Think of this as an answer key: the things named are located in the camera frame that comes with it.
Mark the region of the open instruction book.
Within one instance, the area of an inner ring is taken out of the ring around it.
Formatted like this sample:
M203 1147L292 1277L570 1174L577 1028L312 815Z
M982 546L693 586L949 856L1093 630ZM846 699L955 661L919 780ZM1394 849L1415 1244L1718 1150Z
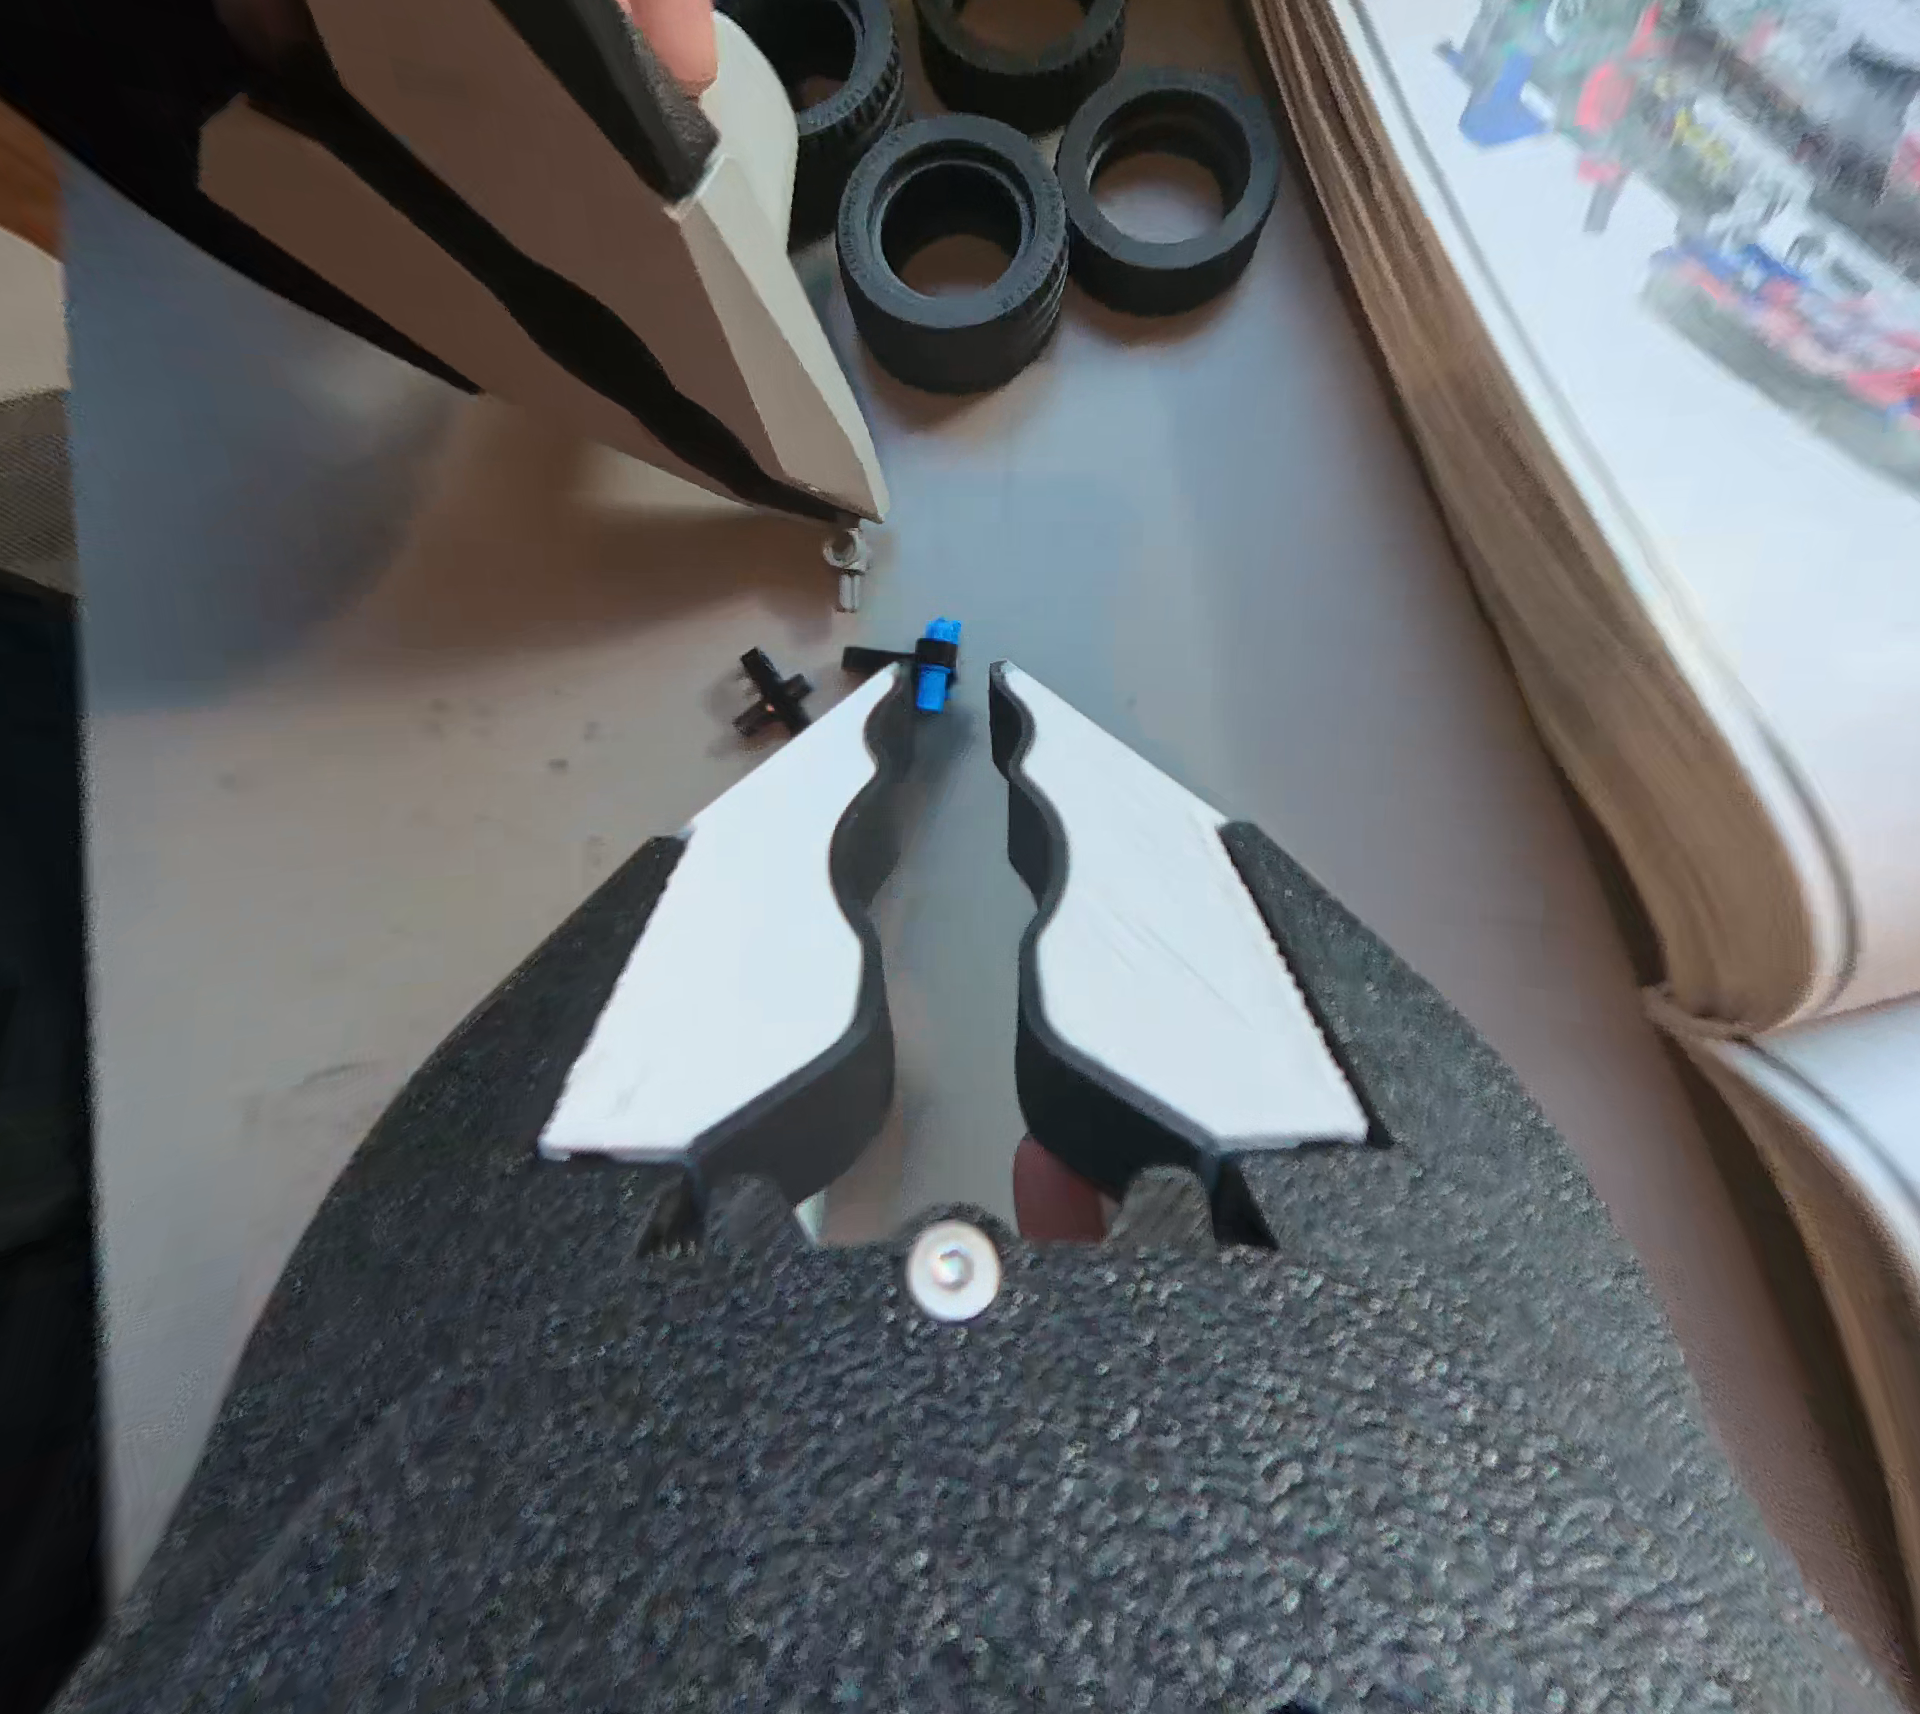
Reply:
M1247 0L1917 1581L1917 0Z

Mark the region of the person's right hand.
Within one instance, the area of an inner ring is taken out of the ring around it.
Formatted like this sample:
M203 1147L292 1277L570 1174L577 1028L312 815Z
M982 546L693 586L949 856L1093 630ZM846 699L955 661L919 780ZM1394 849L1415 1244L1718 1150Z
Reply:
M1021 1136L1012 1163L1014 1226L1028 1244L1103 1244L1114 1200L1071 1174L1035 1136Z

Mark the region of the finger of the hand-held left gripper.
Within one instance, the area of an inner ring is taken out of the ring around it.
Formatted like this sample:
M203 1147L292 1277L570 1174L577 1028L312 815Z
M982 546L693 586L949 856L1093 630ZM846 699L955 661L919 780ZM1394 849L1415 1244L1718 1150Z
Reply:
M672 456L636 413L563 373L443 243L322 141L233 96L198 130L198 188L388 327L544 431L644 457L726 501L754 501Z
M881 521L889 481L788 260L801 121L726 15L687 95L618 0L305 0L302 115L504 327L443 354L738 503Z

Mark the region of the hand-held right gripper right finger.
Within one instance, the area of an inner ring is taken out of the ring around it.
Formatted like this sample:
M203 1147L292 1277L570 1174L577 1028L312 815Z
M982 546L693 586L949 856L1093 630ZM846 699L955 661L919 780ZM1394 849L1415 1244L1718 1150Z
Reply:
M1377 1111L1229 820L1014 661L987 680L1019 941L1021 1136L1114 1200L1193 1184L1209 1238L1270 1244L1257 1170L1377 1150Z

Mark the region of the black beam two blue pins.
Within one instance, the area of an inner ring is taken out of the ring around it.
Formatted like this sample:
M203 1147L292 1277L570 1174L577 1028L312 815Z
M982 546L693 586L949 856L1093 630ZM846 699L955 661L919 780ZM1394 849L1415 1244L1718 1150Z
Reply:
M846 646L842 670L872 678L910 670L919 713L944 713L962 658L962 619L936 615L912 646Z

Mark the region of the wooden furniture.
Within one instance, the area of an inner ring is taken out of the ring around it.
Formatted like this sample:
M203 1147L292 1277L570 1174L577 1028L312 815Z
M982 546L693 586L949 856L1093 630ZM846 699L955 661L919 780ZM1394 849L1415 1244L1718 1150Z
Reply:
M4 233L36 243L48 260L66 260L66 203L61 165L52 141L36 128L31 115L4 100Z

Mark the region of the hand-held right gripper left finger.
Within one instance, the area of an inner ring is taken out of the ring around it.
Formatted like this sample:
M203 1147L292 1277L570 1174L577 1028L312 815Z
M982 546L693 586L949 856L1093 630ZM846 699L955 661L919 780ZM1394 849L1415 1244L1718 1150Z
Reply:
M540 1125L544 1163L761 1178L813 1210L896 1102L872 902L899 861L912 671L889 666L677 837L657 902Z

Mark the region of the black angled beam blue pin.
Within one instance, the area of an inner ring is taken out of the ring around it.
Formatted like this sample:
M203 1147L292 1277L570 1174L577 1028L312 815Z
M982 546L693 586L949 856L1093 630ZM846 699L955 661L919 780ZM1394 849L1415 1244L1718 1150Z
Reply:
M741 739L754 739L771 728L796 737L813 724L813 680L806 671L781 671L761 646L741 653L741 678L752 689L752 704L732 718Z

